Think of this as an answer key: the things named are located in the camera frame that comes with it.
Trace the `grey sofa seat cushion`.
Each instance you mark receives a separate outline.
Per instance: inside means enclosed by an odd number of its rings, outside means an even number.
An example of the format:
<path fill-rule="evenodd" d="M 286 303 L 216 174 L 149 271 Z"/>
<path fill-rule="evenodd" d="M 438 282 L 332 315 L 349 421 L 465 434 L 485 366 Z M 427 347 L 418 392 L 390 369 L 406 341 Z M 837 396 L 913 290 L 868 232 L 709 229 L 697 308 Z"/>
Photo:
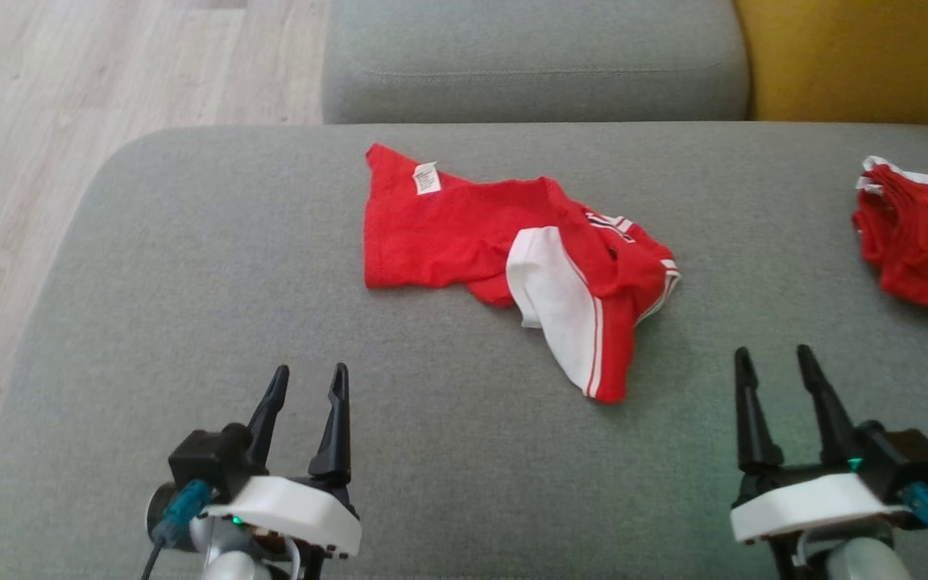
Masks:
<path fill-rule="evenodd" d="M 365 154 L 559 181 L 673 250 L 626 400 L 567 381 L 464 288 L 363 283 Z M 851 226 L 866 155 L 928 173 L 928 127 L 810 122 L 210 127 L 118 150 L 82 198 L 0 397 L 0 580 L 136 580 L 145 510 L 193 429 L 246 421 L 302 476 L 350 370 L 360 554 L 331 578 L 776 580 L 729 524 L 733 354 L 774 440 L 818 459 L 796 346 L 855 421 L 928 436 L 928 309 L 880 290 Z"/>

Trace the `yellow sofa cushion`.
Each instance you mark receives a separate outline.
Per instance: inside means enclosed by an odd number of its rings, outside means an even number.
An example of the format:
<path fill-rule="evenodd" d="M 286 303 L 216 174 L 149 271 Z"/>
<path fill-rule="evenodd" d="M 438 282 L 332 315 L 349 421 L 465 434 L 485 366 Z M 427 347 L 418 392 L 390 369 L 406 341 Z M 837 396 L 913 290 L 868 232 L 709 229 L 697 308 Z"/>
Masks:
<path fill-rule="evenodd" d="M 734 0 L 762 121 L 928 125 L 928 0 Z"/>

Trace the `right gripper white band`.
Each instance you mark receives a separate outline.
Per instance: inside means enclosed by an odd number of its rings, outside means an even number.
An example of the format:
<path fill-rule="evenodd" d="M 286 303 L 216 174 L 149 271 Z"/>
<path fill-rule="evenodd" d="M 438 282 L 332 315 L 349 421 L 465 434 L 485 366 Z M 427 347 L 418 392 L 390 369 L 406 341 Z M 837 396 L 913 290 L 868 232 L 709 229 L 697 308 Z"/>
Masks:
<path fill-rule="evenodd" d="M 913 528 L 913 517 L 902 503 L 881 499 L 848 467 L 861 455 L 855 426 L 813 349 L 798 345 L 797 360 L 813 400 L 822 465 L 783 466 L 783 450 L 771 437 L 759 401 L 750 351 L 741 346 L 734 353 L 737 466 L 743 471 L 730 511 L 734 540 L 751 544 L 872 519 L 892 528 Z"/>

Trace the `red white-trimmed jersey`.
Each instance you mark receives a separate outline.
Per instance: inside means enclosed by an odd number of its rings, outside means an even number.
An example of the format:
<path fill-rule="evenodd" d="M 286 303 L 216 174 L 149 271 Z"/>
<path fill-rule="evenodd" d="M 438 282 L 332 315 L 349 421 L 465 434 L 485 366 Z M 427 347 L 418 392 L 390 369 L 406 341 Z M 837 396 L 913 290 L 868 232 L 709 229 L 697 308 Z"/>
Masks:
<path fill-rule="evenodd" d="M 368 288 L 464 285 L 487 305 L 516 307 L 585 397 L 625 399 L 636 327 L 682 277 L 669 247 L 548 177 L 475 183 L 382 143 L 366 161 Z"/>

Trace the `grey sofa back cushion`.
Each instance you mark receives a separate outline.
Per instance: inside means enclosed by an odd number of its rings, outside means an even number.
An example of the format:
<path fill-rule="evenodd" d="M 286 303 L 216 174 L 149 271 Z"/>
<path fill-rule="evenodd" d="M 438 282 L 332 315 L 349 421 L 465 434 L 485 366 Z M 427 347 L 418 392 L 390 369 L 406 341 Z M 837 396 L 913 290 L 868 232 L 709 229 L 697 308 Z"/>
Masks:
<path fill-rule="evenodd" d="M 741 121 L 732 0 L 333 0 L 328 124 Z"/>

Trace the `red number 23 jersey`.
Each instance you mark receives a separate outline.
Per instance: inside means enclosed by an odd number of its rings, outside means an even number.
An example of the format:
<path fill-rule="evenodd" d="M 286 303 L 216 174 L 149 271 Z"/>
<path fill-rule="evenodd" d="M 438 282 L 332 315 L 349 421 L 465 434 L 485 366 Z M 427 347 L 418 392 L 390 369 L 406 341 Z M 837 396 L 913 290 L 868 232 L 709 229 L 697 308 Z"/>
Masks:
<path fill-rule="evenodd" d="M 855 190 L 851 219 L 880 289 L 928 308 L 928 175 L 870 155 Z"/>

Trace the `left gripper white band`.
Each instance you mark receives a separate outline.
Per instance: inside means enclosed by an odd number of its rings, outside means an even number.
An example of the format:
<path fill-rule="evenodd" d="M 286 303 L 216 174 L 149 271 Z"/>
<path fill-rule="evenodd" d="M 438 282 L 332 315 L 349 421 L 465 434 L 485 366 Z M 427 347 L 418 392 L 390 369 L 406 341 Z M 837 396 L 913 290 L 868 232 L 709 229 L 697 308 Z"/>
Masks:
<path fill-rule="evenodd" d="M 288 366 L 279 366 L 248 423 L 253 441 L 246 459 L 266 466 L 277 416 L 288 391 Z M 261 558 L 263 548 L 253 544 L 241 520 L 251 528 L 291 537 L 321 554 L 352 558 L 360 551 L 363 528 L 349 500 L 351 481 L 351 419 L 349 367 L 335 366 L 328 392 L 330 412 L 307 478 L 253 476 L 237 478 L 232 491 L 218 496 L 202 512 L 202 554 L 220 557 L 242 550 Z"/>

